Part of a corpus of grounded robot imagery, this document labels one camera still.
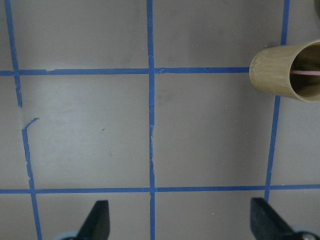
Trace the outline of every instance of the wooden cup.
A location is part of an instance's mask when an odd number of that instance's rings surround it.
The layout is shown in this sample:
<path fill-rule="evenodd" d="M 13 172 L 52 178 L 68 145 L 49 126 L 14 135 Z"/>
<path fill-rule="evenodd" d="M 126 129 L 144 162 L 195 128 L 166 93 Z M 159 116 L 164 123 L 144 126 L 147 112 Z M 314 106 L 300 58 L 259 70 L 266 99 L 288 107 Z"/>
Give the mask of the wooden cup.
<path fill-rule="evenodd" d="M 301 71 L 320 71 L 320 40 L 262 50 L 252 60 L 249 76 L 262 92 L 320 102 L 320 76 L 290 73 Z"/>

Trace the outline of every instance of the gray floor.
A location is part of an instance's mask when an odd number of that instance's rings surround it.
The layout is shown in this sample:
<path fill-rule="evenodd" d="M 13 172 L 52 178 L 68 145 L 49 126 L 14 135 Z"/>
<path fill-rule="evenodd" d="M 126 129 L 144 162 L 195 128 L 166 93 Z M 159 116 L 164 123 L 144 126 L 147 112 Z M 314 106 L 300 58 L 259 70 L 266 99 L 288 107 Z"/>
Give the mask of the gray floor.
<path fill-rule="evenodd" d="M 27 134 L 43 240 L 79 229 L 102 199 L 110 204 L 110 240 L 154 240 L 153 227 L 157 240 L 254 239 L 249 204 L 264 196 L 273 95 L 256 90 L 246 72 L 155 75 L 152 160 L 155 187 L 163 191 L 155 193 L 153 226 L 153 202 L 142 190 L 151 184 L 146 1 L 12 0 L 20 70 L 145 69 L 21 74 L 22 108 L 7 72 L 14 68 L 4 2 L 0 238 L 37 239 L 21 129 L 39 118 Z M 314 0 L 287 2 L 287 44 L 320 39 Z M 153 0 L 154 66 L 248 67 L 257 52 L 281 44 L 283 12 L 283 0 Z M 278 189 L 269 198 L 289 224 L 318 233 L 319 117 L 319 103 L 281 98 L 271 181 Z M 118 192 L 99 190 L 108 188 Z"/>

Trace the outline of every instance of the vertical blue tape strip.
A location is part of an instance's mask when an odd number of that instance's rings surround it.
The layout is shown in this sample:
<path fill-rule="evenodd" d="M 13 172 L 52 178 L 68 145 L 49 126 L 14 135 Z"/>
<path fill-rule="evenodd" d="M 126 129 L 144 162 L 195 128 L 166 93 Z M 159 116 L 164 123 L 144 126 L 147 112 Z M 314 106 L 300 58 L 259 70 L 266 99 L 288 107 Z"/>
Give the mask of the vertical blue tape strip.
<path fill-rule="evenodd" d="M 32 172 L 32 167 L 31 167 L 30 149 L 29 149 L 28 132 L 27 132 L 27 128 L 35 121 L 37 121 L 37 118 L 34 118 L 27 125 L 24 126 L 24 128 L 22 129 L 22 140 L 23 140 L 23 147 L 24 147 L 24 154 L 25 154 L 25 161 L 26 161 L 26 170 L 29 177 L 29 189 L 30 189 L 31 203 L 33 208 L 35 230 L 36 230 L 37 240 L 42 240 L 37 196 L 35 191 L 34 174 Z"/>
<path fill-rule="evenodd" d="M 21 84 L 20 84 L 17 51 L 16 51 L 16 45 L 15 45 L 14 22 L 13 22 L 13 18 L 12 18 L 10 0 L 4 0 L 4 7 L 5 7 L 6 24 L 7 24 L 9 42 L 10 42 L 12 67 L 13 67 L 13 72 L 14 72 L 16 100 L 17 100 L 18 106 L 21 108 L 22 107 Z"/>
<path fill-rule="evenodd" d="M 154 58 L 154 23 L 153 1 L 146 0 L 147 15 L 147 43 L 149 63 L 149 179 L 150 179 L 150 239 L 156 239 L 156 196 L 155 196 L 155 173 L 153 163 L 152 135 L 155 125 L 155 58 Z"/>
<path fill-rule="evenodd" d="M 281 32 L 281 45 L 286 45 L 286 43 L 287 43 L 289 10 L 290 10 L 290 0 L 284 0 L 283 18 L 282 18 L 282 32 Z M 280 99 L 281 99 L 280 96 L 275 96 L 275 99 L 274 99 L 270 149 L 269 149 L 268 166 L 267 166 L 266 178 L 265 178 L 264 199 L 266 201 L 269 201 L 269 196 L 270 196 L 270 185 L 271 185 L 272 168 L 273 168 L 274 155 L 275 155 L 275 145 L 276 145 L 277 128 L 278 128 Z"/>

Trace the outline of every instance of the blue grid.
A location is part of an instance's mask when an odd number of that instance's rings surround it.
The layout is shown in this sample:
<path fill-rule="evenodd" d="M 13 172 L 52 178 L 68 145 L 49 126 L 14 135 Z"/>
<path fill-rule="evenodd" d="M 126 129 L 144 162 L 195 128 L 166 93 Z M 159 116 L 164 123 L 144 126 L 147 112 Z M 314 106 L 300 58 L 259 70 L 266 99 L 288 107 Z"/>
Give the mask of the blue grid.
<path fill-rule="evenodd" d="M 73 194 L 73 193 L 149 193 L 150 194 L 150 239 L 156 239 L 156 197 L 155 193 L 163 192 L 221 192 L 221 191 L 264 191 L 264 198 L 269 200 L 270 190 L 306 190 L 320 189 L 320 184 L 307 185 L 271 185 L 272 168 L 275 153 L 278 117 L 280 109 L 280 96 L 274 98 L 273 119 L 271 128 L 270 148 L 267 163 L 265 185 L 256 186 L 198 186 L 198 187 L 156 187 L 153 165 L 153 143 L 152 135 L 155 124 L 155 75 L 157 74 L 217 74 L 217 73 L 248 73 L 249 67 L 177 67 L 177 68 L 155 68 L 154 62 L 154 41 L 153 41 L 153 0 L 146 0 L 147 10 L 147 49 L 148 49 L 148 68 L 106 68 L 106 69 L 55 69 L 47 71 L 44 69 L 19 69 L 15 38 L 14 24 L 11 11 L 10 0 L 5 0 L 5 12 L 7 29 L 10 42 L 10 51 L 13 70 L 0 71 L 0 76 L 14 77 L 17 103 L 22 107 L 22 95 L 20 76 L 36 75 L 123 75 L 123 74 L 148 74 L 149 75 L 149 180 L 150 187 L 132 188 L 63 188 L 63 189 L 35 189 L 30 151 L 28 144 L 27 128 L 37 119 L 31 120 L 22 129 L 22 140 L 25 150 L 25 160 L 27 163 L 27 174 L 29 176 L 29 189 L 0 189 L 0 194 L 28 194 L 31 196 L 33 216 L 37 239 L 42 240 L 41 224 L 38 213 L 37 195 L 38 194 Z M 281 45 L 286 44 L 288 19 L 289 19 L 290 0 L 284 0 Z"/>

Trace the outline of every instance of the bamboo cup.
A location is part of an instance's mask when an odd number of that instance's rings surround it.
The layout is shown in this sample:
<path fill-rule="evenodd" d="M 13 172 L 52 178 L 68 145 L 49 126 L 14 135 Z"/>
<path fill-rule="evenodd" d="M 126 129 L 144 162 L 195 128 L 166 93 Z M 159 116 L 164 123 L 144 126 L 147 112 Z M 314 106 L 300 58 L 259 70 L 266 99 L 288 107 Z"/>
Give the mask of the bamboo cup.
<path fill-rule="evenodd" d="M 320 40 L 262 50 L 252 60 L 249 76 L 262 92 L 320 102 Z"/>

